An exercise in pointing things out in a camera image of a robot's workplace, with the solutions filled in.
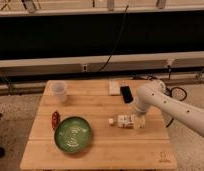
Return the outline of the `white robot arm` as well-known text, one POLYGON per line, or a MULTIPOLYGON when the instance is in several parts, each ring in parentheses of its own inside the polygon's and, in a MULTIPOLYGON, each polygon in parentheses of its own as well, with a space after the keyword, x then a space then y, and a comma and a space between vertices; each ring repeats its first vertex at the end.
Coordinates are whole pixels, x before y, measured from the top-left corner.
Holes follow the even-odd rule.
POLYGON ((151 106, 155 106, 204 137, 204 110, 173 99, 167 96, 165 91, 166 85, 161 80, 140 85, 131 102, 133 110, 141 116, 145 115, 151 106))

